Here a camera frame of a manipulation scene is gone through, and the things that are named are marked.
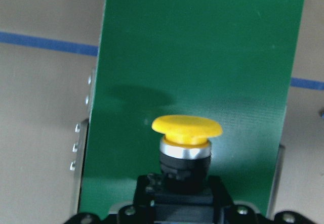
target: green surface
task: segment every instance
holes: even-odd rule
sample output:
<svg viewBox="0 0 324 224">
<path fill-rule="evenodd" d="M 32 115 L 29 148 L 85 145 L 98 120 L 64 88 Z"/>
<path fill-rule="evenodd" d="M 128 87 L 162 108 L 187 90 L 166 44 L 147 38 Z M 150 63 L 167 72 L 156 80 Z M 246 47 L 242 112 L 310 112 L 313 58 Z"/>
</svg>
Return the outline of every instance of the green surface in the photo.
<svg viewBox="0 0 324 224">
<path fill-rule="evenodd" d="M 154 118 L 223 126 L 210 174 L 266 212 L 303 0 L 107 0 L 80 211 L 159 172 Z"/>
</svg>

